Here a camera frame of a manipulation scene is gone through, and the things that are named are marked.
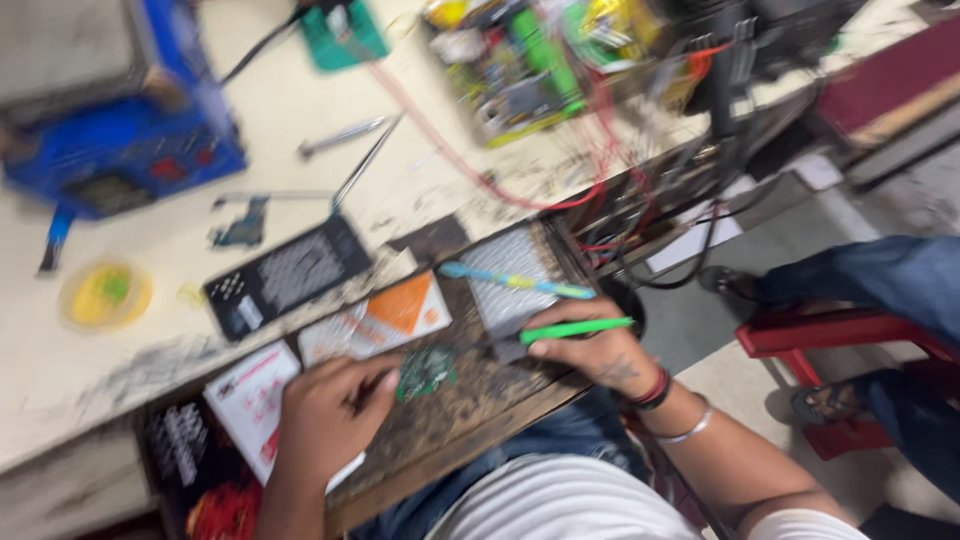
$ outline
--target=blue jeans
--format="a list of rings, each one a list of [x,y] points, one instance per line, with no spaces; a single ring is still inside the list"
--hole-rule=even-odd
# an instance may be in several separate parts
[[[910,463],[960,503],[960,412],[900,370],[873,371],[849,383]]]
[[[650,472],[620,424],[610,391],[595,386],[576,402],[427,484],[350,533],[358,540],[421,540],[477,480],[528,454],[576,454],[603,459],[635,477]]]
[[[830,298],[897,315],[960,348],[960,236],[889,236],[837,246],[767,272],[766,306]]]

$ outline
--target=tattoo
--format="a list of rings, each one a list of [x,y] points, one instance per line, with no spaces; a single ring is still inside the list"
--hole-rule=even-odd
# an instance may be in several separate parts
[[[602,363],[597,367],[596,381],[604,386],[617,386],[626,379],[639,376],[634,364],[624,361],[623,354],[619,354],[613,362]]]

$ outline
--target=red thread bracelet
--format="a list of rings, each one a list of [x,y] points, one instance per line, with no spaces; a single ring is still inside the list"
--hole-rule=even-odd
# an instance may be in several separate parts
[[[660,392],[666,388],[666,383],[669,379],[670,374],[666,371],[666,369],[660,368],[660,373],[657,376],[657,383],[654,384],[653,388],[647,390],[647,392],[639,398],[631,400],[630,403],[635,405],[643,405],[644,403],[653,401],[660,394]]]

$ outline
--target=white table surface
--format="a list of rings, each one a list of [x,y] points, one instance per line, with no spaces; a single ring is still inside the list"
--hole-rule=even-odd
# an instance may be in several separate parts
[[[479,147],[436,61],[427,57],[423,33],[419,28],[403,32],[413,26],[421,1],[368,0],[368,6],[382,27],[396,21],[386,31],[392,52],[385,65],[472,167],[493,168],[506,189],[542,202],[561,201],[589,185],[592,173],[577,141],[599,140],[591,118],[565,122],[550,133],[500,149]],[[848,25],[840,50],[824,60],[824,69],[839,69],[925,28],[907,6],[905,0],[872,0]],[[202,2],[203,40],[215,71],[225,73],[290,9],[283,0]],[[795,71],[776,84],[758,86],[757,100],[770,103],[811,82],[807,73]],[[227,87],[226,96],[248,145],[250,168],[147,209],[98,223],[75,223],[53,278],[36,276],[51,210],[9,190],[0,192],[0,471],[408,275],[414,262],[383,245],[391,238],[454,213],[470,240],[478,241],[535,213],[493,199],[447,164],[405,118],[343,204],[375,260],[372,276],[348,282],[237,346],[228,346],[212,315],[178,300],[178,290],[186,283],[198,286],[324,221],[329,204],[271,202],[263,246],[213,253],[207,249],[207,233],[246,209],[230,205],[214,213],[213,200],[225,191],[245,189],[332,191],[376,135],[333,148],[308,163],[296,156],[297,146],[347,124],[396,113],[399,107],[364,67],[318,72],[296,33],[267,47]],[[702,133],[707,120],[703,115],[665,115],[660,126],[667,142],[657,152]],[[633,137],[622,121],[616,129],[625,140]],[[613,167],[608,176],[622,168]],[[104,256],[127,259],[152,275],[150,307],[121,330],[71,330],[59,319],[60,288],[72,272]]]

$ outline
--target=black wristband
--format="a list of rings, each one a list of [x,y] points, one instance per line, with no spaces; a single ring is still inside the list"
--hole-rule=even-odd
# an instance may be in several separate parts
[[[657,394],[650,400],[647,400],[646,402],[643,402],[643,403],[630,402],[630,405],[640,410],[653,410],[663,404],[663,402],[666,400],[667,395],[670,393],[670,388],[672,386],[673,386],[673,378],[668,375],[666,378],[666,383],[663,385],[663,389],[660,391],[659,394]]]

